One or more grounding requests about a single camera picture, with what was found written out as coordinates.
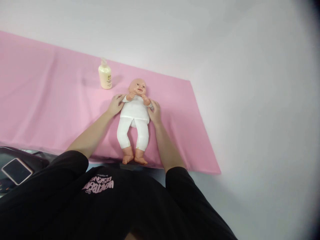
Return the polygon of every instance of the white leggings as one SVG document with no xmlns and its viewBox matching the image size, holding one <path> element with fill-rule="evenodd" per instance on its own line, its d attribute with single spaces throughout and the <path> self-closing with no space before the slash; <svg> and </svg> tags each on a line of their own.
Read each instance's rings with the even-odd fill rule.
<svg viewBox="0 0 320 240">
<path fill-rule="evenodd" d="M 146 151 L 149 142 L 149 131 L 147 120 L 133 119 L 128 117 L 121 117 L 119 121 L 117 138 L 122 149 L 130 147 L 130 141 L 128 138 L 129 127 L 137 127 L 138 139 L 137 139 L 137 149 Z"/>
</svg>

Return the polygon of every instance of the white doll outfit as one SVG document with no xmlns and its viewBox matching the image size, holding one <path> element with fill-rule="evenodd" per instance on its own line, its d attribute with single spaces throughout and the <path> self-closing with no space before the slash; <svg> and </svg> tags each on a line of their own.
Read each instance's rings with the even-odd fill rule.
<svg viewBox="0 0 320 240">
<path fill-rule="evenodd" d="M 152 103 L 149 106 L 145 106 L 142 97 L 138 95 L 135 95 L 131 101 L 128 101 L 126 97 L 122 100 L 125 104 L 120 113 L 117 131 L 120 147 L 124 149 L 131 146 L 128 138 L 128 130 L 131 126 L 137 128 L 138 131 L 136 148 L 146 151 L 149 142 L 148 123 L 150 122 L 148 107 L 152 109 Z"/>
</svg>

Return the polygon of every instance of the doll head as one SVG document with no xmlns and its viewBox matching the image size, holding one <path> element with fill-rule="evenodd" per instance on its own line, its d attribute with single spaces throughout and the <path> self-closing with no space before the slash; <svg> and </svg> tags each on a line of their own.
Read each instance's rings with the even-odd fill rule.
<svg viewBox="0 0 320 240">
<path fill-rule="evenodd" d="M 146 89 L 147 89 L 146 82 L 141 78 L 134 79 L 129 86 L 129 92 L 130 93 L 134 92 L 138 96 L 141 96 L 142 94 L 146 94 L 147 92 Z"/>
</svg>

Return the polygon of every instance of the doll leg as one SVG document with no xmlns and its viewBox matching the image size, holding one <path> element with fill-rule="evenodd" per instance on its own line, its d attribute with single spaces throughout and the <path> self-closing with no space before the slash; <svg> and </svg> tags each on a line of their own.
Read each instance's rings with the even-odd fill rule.
<svg viewBox="0 0 320 240">
<path fill-rule="evenodd" d="M 141 119 L 135 119 L 134 121 L 136 123 L 138 131 L 137 148 L 134 161 L 143 165 L 147 165 L 148 163 L 143 158 L 143 155 L 149 142 L 148 123 L 146 120 Z"/>
<path fill-rule="evenodd" d="M 133 118 L 122 117 L 119 121 L 117 138 L 123 151 L 122 163 L 127 164 L 133 159 L 133 152 L 128 138 L 128 130 Z"/>
</svg>

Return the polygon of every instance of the pink sheet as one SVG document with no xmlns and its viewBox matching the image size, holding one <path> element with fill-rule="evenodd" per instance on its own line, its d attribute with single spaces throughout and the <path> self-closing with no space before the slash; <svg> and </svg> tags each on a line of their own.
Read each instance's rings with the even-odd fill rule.
<svg viewBox="0 0 320 240">
<path fill-rule="evenodd" d="M 163 123 L 191 171 L 220 174 L 189 81 L 108 61 L 111 90 L 100 87 L 100 58 L 0 31 L 0 145 L 61 154 L 107 110 L 117 93 L 127 93 L 134 78 L 147 82 L 147 95 L 162 108 Z M 116 132 L 109 124 L 91 162 L 122 158 Z M 149 124 L 145 158 L 162 168 L 155 130 Z M 129 130 L 135 145 L 137 131 Z"/>
</svg>

